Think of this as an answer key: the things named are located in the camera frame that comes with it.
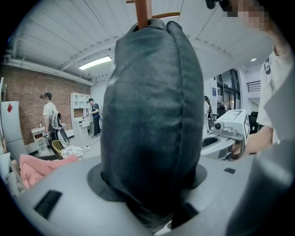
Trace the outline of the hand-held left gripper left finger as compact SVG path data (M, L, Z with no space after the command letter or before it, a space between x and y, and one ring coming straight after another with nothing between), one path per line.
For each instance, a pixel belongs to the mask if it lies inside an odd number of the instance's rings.
M100 170L99 157L66 164L26 190L16 204L46 236L147 236L124 202L107 201L92 190L102 179L88 180Z

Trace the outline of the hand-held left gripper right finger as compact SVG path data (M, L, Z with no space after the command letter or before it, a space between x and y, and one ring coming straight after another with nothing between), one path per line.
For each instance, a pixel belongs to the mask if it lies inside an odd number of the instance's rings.
M206 179L188 192L186 221L171 236L292 236L295 141L235 163L201 159Z

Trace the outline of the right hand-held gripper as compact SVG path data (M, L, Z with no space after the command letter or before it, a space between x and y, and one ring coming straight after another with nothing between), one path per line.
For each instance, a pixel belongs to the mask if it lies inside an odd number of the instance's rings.
M245 109L229 110L219 117L202 140L201 156L211 159L240 159L244 155L250 133L249 119ZM240 151L234 154L234 144L240 144Z

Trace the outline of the person's right hand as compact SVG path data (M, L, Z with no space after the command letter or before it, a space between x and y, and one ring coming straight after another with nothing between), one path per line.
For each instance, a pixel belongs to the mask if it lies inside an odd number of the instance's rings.
M230 150L230 153L231 153L230 158L233 160L239 159L240 151L241 151L241 143L235 143Z

